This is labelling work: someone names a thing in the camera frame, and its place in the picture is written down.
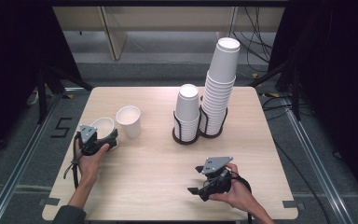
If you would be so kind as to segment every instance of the table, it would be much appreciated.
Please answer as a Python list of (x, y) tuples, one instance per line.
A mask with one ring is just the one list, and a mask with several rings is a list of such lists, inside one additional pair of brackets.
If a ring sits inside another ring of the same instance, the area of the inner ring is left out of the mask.
[[(180, 87), (98, 87), (89, 97), (79, 124), (115, 119), (125, 105), (141, 109), (142, 133), (126, 137), (119, 125), (119, 147), (102, 160), (100, 176), (85, 207), (88, 220), (244, 220), (246, 214), (226, 203), (204, 202), (187, 188), (201, 188), (206, 180), (195, 167), (207, 157), (232, 156), (240, 175), (252, 186), (253, 194), (274, 219), (294, 219), (296, 208), (284, 208), (293, 201), (269, 126), (254, 88), (234, 87), (223, 132), (214, 139), (200, 137), (192, 145), (177, 144), (172, 138), (173, 116)], [(204, 88), (199, 87), (200, 94)], [(62, 162), (49, 195), (60, 199), (46, 205), (43, 218), (52, 220), (69, 202), (75, 188), (71, 172), (63, 173), (73, 157), (72, 144)]]

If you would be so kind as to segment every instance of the stack of cups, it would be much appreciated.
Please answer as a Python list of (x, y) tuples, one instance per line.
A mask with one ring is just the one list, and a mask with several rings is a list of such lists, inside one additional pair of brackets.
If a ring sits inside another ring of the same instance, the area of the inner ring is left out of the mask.
[(180, 142), (192, 142), (197, 139), (200, 121), (199, 90), (192, 84), (183, 85), (177, 97), (174, 115), (173, 133)]
[(237, 73), (240, 42), (224, 37), (218, 40), (205, 81), (200, 131), (214, 136), (221, 132), (227, 104)]

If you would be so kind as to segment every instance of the light wood tabletop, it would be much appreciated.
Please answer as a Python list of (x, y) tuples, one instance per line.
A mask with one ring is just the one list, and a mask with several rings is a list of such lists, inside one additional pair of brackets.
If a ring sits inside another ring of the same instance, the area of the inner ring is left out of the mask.
[[(200, 137), (184, 146), (172, 138), (173, 110), (180, 87), (98, 87), (89, 97), (79, 124), (111, 118), (118, 129), (119, 147), (102, 160), (99, 179), (85, 211), (88, 220), (244, 220), (246, 213), (226, 203), (207, 201), (187, 188), (206, 180), (195, 167), (208, 157), (233, 157), (240, 175), (273, 219), (294, 219), (296, 208), (277, 149), (254, 88), (234, 87), (223, 132), (214, 139)], [(204, 88), (199, 87), (200, 95)], [(125, 105), (141, 110), (142, 133), (128, 138), (116, 122)], [(58, 205), (46, 205), (43, 218), (52, 220), (75, 191), (73, 176), (63, 173), (73, 157), (72, 144), (49, 195)]]

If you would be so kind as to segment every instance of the person's right hand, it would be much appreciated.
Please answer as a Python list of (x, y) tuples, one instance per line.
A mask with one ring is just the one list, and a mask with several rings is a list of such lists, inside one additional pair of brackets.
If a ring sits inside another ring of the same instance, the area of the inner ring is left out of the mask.
[[(228, 163), (233, 177), (239, 174), (237, 165)], [(273, 223), (266, 210), (258, 203), (252, 193), (236, 179), (231, 180), (231, 189), (228, 193), (211, 194), (209, 199), (230, 204), (244, 212), (250, 213), (260, 223)]]

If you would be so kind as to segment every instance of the black sleeve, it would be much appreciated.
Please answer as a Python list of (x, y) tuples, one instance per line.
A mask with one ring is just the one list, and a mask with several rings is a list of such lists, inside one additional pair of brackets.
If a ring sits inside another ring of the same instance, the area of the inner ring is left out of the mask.
[(53, 220), (54, 224), (83, 224), (86, 218), (86, 212), (80, 208), (71, 205), (65, 205), (60, 208), (56, 217)]

